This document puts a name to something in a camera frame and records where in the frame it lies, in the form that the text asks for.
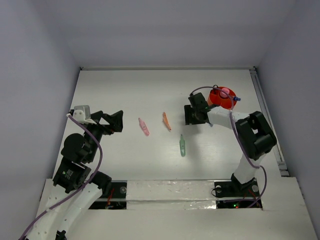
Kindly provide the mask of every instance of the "purple cable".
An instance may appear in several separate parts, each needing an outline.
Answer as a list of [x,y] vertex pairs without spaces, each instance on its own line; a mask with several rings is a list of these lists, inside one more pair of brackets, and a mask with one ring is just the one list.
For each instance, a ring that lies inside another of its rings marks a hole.
[[[80,128],[82,128],[95,142],[95,144],[98,146],[99,151],[100,151],[100,158],[99,158],[99,162],[98,165],[96,166],[94,172],[91,174],[91,176],[89,177],[88,181],[86,181],[81,187],[79,187],[76,191],[74,191],[72,194],[70,194],[69,196],[65,197],[64,199],[62,199],[61,201],[58,201],[56,204],[52,205],[51,207],[49,207],[50,210],[55,209],[56,207],[58,207],[59,205],[65,203],[66,201],[68,201],[70,198],[72,198],[74,195],[76,195],[77,193],[79,193],[82,189],[84,189],[86,187],[87,184],[89,184],[91,182],[91,180],[95,177],[95,175],[97,174],[100,165],[102,163],[102,158],[103,158],[103,152],[102,152],[102,147],[99,143],[99,141],[95,138],[95,136],[89,131],[87,130],[84,126],[82,126],[79,122],[77,122],[71,115],[68,115],[68,118],[74,122],[76,125],[78,125]],[[47,210],[43,211],[39,216],[37,216],[30,224],[29,226],[24,230],[23,234],[21,235],[21,237],[19,238],[19,240],[24,240],[25,236],[27,234],[27,232],[32,228],[32,226],[40,219],[42,218],[45,214],[47,213]]]
[[[198,87],[198,88],[196,88],[195,90],[193,90],[193,91],[191,92],[191,94],[193,94],[195,91],[198,91],[198,90],[200,90],[200,89],[214,89],[214,90],[218,90],[218,91],[220,91],[220,92],[225,93],[225,94],[227,95],[227,97],[231,100],[231,110],[234,109],[235,105],[234,105],[233,98],[232,98],[227,92],[223,91],[222,89],[217,88],[217,87],[213,87],[213,86],[201,86],[201,87]],[[235,136],[238,144],[240,145],[240,148],[241,148],[241,150],[242,150],[242,152],[243,152],[243,154],[244,154],[244,156],[245,156],[245,159],[248,161],[248,163],[251,165],[251,167],[253,167],[254,169],[262,168],[263,173],[264,173],[264,186],[263,186],[263,190],[262,190],[261,194],[256,198],[256,200],[254,200],[254,202],[251,203],[251,204],[248,206],[248,208],[251,208],[252,206],[254,206],[254,205],[261,199],[262,195],[265,193],[265,190],[266,190],[266,188],[267,188],[267,172],[266,172],[266,169],[265,169],[263,166],[261,166],[261,165],[260,165],[260,166],[256,166],[256,165],[254,165],[254,164],[251,162],[248,154],[247,154],[246,151],[245,151],[244,146],[243,146],[243,145],[241,144],[241,142],[240,142],[240,139],[239,139],[239,136],[238,136],[238,132],[237,132],[236,126],[235,126],[235,121],[234,121],[234,118],[233,118],[233,115],[232,115],[232,111],[230,111],[230,115],[229,115],[229,116],[230,116],[230,122],[231,122],[231,127],[232,127],[232,130],[233,130],[234,136]],[[226,200],[225,202],[241,202],[241,201],[245,201],[245,200],[249,200],[249,199],[244,199],[244,198],[241,198],[241,199],[232,199],[232,200]]]

